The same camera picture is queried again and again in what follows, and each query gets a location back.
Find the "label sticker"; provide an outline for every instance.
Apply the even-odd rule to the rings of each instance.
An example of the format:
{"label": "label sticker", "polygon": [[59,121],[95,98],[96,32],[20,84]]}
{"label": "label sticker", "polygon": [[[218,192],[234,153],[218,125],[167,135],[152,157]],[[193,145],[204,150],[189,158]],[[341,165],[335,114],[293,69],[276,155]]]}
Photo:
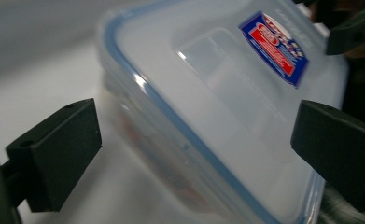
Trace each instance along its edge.
{"label": "label sticker", "polygon": [[291,34],[261,11],[239,28],[259,56],[287,83],[298,88],[309,61]]}

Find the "white surface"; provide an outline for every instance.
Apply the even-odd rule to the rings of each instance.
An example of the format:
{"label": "white surface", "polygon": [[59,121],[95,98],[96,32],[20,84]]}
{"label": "white surface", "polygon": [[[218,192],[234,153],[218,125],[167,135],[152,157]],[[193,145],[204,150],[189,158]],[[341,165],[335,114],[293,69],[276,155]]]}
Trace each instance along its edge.
{"label": "white surface", "polygon": [[[293,222],[304,211],[313,173],[290,148],[299,102],[340,106],[346,67],[341,57],[323,54],[324,39],[304,17],[271,3],[184,1],[123,23],[115,39],[254,197],[278,220]],[[284,23],[310,61],[297,90],[238,29],[259,10]]]}

